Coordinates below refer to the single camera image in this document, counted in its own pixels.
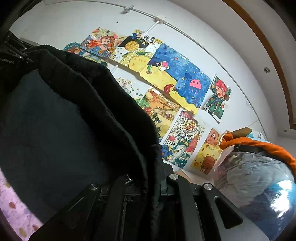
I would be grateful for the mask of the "black padded jacket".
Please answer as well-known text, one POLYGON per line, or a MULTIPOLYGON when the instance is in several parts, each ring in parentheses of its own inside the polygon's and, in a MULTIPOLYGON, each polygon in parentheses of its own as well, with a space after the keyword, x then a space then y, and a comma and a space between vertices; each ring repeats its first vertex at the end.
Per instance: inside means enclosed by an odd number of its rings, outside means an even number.
POLYGON ((110 71, 43 45, 30 63, 1 62, 1 170, 46 222, 92 182, 134 180, 142 203, 131 240, 155 240, 162 151, 154 122, 110 71))

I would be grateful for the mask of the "plastic bag of clothes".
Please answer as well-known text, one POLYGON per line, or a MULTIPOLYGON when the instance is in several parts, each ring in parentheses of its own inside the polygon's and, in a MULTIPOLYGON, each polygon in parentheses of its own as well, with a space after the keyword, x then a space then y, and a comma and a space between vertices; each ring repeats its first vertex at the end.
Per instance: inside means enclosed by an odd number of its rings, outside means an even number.
POLYGON ((214 165, 214 185, 270 240, 295 228, 295 177, 283 158, 230 146, 214 165))

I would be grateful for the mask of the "swimming girl drawing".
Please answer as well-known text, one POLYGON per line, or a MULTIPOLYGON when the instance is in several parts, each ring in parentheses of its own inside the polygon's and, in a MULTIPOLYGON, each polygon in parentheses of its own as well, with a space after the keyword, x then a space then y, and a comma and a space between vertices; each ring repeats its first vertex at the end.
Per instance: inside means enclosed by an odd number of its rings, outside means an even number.
POLYGON ((71 42, 67 44, 63 51, 74 53, 79 56, 85 56, 86 51, 80 47, 80 43, 77 42, 71 42))

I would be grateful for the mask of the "yellow bear drawing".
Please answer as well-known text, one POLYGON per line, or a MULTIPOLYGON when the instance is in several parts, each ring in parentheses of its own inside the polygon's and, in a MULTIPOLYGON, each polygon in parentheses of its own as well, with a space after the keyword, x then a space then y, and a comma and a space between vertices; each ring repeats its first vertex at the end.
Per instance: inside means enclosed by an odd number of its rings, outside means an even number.
POLYGON ((222 153, 222 149, 219 146, 222 143, 222 139, 223 136, 217 130, 211 128, 204 144, 191 164, 191 168, 194 171, 199 171, 205 175, 209 174, 222 153))

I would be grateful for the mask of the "2024 dragon drawing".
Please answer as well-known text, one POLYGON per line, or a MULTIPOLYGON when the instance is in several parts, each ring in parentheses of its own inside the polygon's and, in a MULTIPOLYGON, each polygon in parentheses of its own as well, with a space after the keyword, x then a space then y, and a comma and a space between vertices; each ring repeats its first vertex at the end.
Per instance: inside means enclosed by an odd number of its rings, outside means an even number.
POLYGON ((179 111, 168 133, 162 139, 162 159, 184 168, 196 150, 206 127, 185 110, 179 111))

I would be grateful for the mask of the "pink apple-print quilt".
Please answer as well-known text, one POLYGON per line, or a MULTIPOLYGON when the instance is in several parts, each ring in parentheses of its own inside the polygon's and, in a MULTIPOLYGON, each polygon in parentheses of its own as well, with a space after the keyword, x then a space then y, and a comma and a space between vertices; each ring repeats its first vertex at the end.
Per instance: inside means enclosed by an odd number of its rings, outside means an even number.
POLYGON ((43 223, 20 200, 1 170, 1 211, 21 240, 29 240, 43 223))

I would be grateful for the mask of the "orange fabric on bag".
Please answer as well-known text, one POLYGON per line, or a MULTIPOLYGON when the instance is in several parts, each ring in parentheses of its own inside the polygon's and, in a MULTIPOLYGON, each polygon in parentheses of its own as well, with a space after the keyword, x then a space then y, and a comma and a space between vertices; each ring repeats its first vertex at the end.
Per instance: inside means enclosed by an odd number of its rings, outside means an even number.
POLYGON ((231 133, 227 131, 227 133, 224 135, 222 142, 219 145, 222 150, 234 145, 261 148, 287 164, 295 175, 295 158, 283 147, 269 142, 253 140, 249 137, 236 137, 233 134, 234 132, 231 133))

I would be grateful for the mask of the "orange-haired girl drawing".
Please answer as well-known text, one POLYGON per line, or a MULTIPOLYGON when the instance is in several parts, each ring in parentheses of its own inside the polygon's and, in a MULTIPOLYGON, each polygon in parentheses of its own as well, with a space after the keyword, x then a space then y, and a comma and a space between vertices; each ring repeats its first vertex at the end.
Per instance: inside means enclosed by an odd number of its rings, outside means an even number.
POLYGON ((126 38, 125 35, 99 27, 80 44, 80 48, 97 57, 109 58, 126 38))

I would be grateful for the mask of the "blond boy drawing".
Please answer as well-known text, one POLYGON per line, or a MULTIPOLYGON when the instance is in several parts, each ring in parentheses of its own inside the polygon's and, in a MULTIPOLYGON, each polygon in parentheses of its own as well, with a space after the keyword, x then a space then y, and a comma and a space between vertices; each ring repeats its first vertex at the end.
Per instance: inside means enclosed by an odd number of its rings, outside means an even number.
POLYGON ((107 63, 107 61, 105 59, 99 58, 99 57, 97 57, 95 55, 92 55, 92 54, 90 54, 88 52, 83 53, 82 56, 84 58, 88 59, 88 60, 99 63, 99 64, 101 64, 103 66, 106 66, 106 67, 108 66, 108 63, 107 63))

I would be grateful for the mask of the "autumn landscape drawing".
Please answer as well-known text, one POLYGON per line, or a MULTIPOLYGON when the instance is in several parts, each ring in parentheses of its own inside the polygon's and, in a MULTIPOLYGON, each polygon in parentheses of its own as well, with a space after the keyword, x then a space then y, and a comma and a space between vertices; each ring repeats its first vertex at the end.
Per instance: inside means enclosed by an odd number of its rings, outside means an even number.
POLYGON ((153 88, 149 88, 138 105, 149 115, 156 126, 160 138, 169 130, 180 106, 163 96, 153 88))

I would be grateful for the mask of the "red-haired character drawing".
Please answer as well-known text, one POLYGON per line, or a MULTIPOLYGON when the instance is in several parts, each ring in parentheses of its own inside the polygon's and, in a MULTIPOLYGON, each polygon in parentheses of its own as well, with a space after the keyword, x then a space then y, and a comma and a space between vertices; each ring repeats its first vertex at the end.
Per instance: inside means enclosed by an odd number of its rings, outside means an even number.
POLYGON ((222 121, 225 109, 227 109, 227 102, 230 100, 232 89, 217 75, 210 86, 212 92, 211 97, 204 105, 204 109, 209 113, 217 123, 222 121))

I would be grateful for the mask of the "pineapple yellow drawing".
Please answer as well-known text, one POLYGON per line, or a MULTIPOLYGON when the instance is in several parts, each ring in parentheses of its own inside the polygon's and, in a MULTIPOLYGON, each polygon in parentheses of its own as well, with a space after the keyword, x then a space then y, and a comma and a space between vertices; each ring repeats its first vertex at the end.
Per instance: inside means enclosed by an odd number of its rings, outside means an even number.
POLYGON ((162 43, 162 40, 150 37, 146 32, 135 30, 117 46, 109 58, 132 71, 141 72, 162 43))

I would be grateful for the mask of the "blue sea jellyfish drawing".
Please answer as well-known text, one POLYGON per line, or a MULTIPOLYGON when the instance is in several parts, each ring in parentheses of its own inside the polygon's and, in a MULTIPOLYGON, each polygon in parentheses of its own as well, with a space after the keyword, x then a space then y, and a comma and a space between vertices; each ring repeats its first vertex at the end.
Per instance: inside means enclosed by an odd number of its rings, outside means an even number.
POLYGON ((212 82, 187 57, 164 43, 156 50, 140 76, 193 114, 201 107, 212 82))

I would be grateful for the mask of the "wooden bed frame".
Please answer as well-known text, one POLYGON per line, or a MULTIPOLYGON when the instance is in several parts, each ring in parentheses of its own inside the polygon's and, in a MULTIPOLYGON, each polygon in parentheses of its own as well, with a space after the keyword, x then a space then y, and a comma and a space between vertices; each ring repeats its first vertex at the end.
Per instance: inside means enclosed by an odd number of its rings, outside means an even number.
POLYGON ((196 176, 188 171, 184 171, 182 168, 179 168, 173 164, 171 164, 171 167, 173 168, 173 172, 179 176, 184 177, 187 181, 193 184, 197 184, 195 178, 196 176))

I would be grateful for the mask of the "white wall conduit pipe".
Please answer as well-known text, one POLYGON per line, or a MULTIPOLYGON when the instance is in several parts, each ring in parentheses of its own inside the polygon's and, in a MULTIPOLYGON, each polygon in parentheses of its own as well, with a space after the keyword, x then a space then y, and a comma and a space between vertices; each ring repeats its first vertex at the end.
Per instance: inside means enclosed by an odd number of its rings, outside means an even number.
POLYGON ((232 90, 221 121, 198 112, 221 131, 250 127, 266 140, 273 136, 273 119, 263 92, 238 53, 211 27, 169 1, 45 1, 57 36, 64 47, 82 41, 93 29, 104 27, 123 35, 147 31, 192 61, 209 78, 220 77, 232 90))

